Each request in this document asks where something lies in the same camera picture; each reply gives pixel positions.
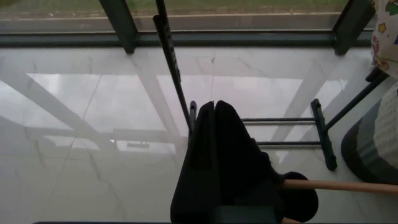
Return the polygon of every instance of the road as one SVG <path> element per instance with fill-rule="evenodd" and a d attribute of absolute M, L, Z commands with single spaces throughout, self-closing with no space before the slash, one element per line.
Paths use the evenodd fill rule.
<path fill-rule="evenodd" d="M 330 30 L 339 13 L 320 14 L 232 14 L 169 16 L 172 30 Z M 140 31 L 155 31 L 151 16 L 135 17 Z M 108 32 L 113 31 L 106 17 L 0 19 L 0 33 Z"/>

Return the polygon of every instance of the floral cloth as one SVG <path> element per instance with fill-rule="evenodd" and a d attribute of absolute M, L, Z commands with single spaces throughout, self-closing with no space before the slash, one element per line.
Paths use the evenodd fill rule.
<path fill-rule="evenodd" d="M 398 0 L 372 0 L 377 13 L 372 36 L 375 64 L 398 79 Z"/>

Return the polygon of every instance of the wooden rod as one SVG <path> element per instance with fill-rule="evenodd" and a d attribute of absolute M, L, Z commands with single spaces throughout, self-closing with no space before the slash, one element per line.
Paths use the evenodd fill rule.
<path fill-rule="evenodd" d="M 285 180 L 282 187 L 286 189 L 348 190 L 356 192 L 398 194 L 398 185 L 391 184 L 370 184 L 321 180 Z"/>

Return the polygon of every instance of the glossy floor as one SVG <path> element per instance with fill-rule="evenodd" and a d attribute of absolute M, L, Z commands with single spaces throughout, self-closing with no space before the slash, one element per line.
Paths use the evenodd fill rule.
<path fill-rule="evenodd" d="M 370 49 L 176 49 L 189 103 L 231 103 L 242 118 L 330 120 L 366 82 Z M 359 181 L 340 156 L 347 129 L 387 79 L 330 130 L 338 169 L 319 149 L 267 149 L 279 172 Z M 160 48 L 0 52 L 0 222 L 167 222 L 188 129 Z M 311 126 L 250 126 L 258 141 L 317 141 Z M 398 198 L 319 190 L 311 222 L 398 222 Z"/>

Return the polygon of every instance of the black metal rack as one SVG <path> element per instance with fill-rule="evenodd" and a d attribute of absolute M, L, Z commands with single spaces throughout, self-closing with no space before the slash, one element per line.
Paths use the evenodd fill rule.
<path fill-rule="evenodd" d="M 188 111 L 185 97 L 181 87 L 180 70 L 178 69 L 177 59 L 175 57 L 174 45 L 172 40 L 172 34 L 170 30 L 169 20 L 167 18 L 167 11 L 164 0 L 156 0 L 157 9 L 159 15 L 154 16 L 154 22 L 157 33 L 159 35 L 160 43 L 162 45 L 164 55 L 169 66 L 169 70 L 174 82 L 175 89 L 177 91 L 178 99 L 184 113 L 185 120 L 187 121 L 189 128 L 189 135 L 193 131 L 195 125 L 197 105 L 194 101 L 191 101 L 190 108 Z M 382 73 L 382 71 L 375 68 L 375 73 Z M 257 142 L 259 146 L 312 146 L 319 145 L 322 148 L 323 155 L 325 156 L 325 163 L 329 170 L 335 170 L 337 168 L 336 156 L 333 152 L 331 141 L 329 139 L 328 130 L 336 124 L 346 113 L 348 113 L 355 105 L 357 105 L 366 95 L 368 95 L 375 87 L 377 87 L 383 80 L 387 78 L 386 74 L 379 76 L 373 82 L 371 82 L 361 93 L 359 93 L 350 103 L 346 105 L 329 123 L 325 123 L 323 117 L 321 104 L 318 99 L 314 99 L 311 102 L 311 109 L 313 118 L 244 118 L 242 119 L 244 124 L 250 123 L 287 123 L 295 122 L 294 125 L 303 125 L 302 123 L 296 122 L 315 122 L 317 127 L 319 141 L 264 141 Z"/>

